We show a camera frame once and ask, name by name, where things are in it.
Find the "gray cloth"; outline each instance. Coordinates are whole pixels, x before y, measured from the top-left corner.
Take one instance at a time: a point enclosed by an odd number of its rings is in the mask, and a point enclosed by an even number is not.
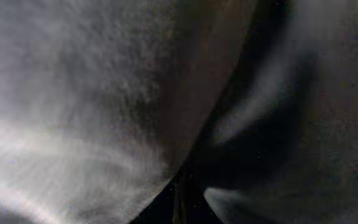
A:
[[[358,223],[358,1],[0,0],[1,224],[129,223],[186,158],[225,224]]]

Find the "textured surface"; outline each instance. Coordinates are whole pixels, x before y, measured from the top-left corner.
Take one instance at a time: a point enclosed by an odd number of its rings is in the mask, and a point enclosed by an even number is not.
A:
[[[253,2],[0,0],[0,207],[133,219],[188,154]]]

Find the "blurry fabric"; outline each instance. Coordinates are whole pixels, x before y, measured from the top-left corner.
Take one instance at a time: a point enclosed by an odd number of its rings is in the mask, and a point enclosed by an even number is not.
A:
[[[358,0],[95,2],[0,2],[0,224],[358,223]]]

